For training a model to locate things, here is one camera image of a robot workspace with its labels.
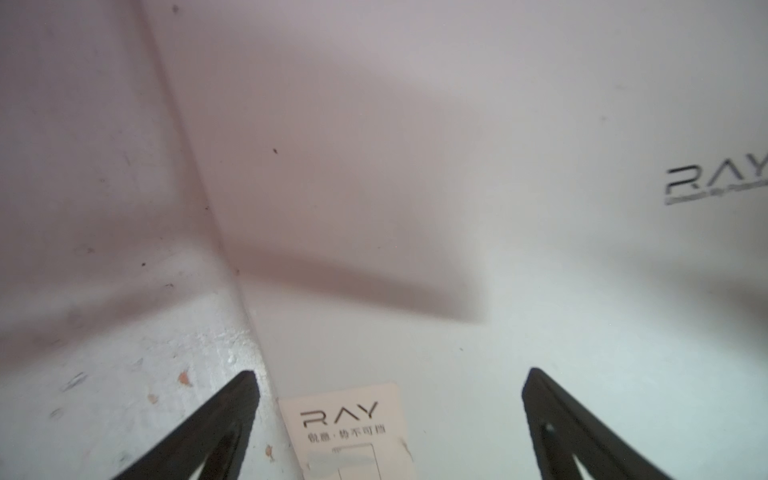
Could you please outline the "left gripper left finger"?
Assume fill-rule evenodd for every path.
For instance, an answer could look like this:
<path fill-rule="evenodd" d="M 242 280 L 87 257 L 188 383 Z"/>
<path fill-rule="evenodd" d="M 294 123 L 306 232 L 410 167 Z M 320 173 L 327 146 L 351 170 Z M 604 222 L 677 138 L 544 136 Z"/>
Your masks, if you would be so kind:
<path fill-rule="evenodd" d="M 236 479 L 260 401 L 253 371 L 239 372 L 118 479 Z"/>

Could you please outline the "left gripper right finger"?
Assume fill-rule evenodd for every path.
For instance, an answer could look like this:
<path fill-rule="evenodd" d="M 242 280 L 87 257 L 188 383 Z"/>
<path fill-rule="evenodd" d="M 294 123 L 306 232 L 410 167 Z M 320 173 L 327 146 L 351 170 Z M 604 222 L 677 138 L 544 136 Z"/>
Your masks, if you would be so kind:
<path fill-rule="evenodd" d="M 580 479 L 579 465 L 594 479 L 670 479 L 543 370 L 529 371 L 522 401 L 543 479 Z"/>

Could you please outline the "white folder black inside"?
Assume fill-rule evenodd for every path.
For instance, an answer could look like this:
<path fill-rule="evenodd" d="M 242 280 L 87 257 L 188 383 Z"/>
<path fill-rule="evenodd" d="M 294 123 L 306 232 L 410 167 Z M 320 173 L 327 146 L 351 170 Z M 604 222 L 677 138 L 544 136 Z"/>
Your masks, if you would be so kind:
<path fill-rule="evenodd" d="M 766 477 L 765 2 L 142 7 L 304 474 L 535 479 L 539 368 Z"/>

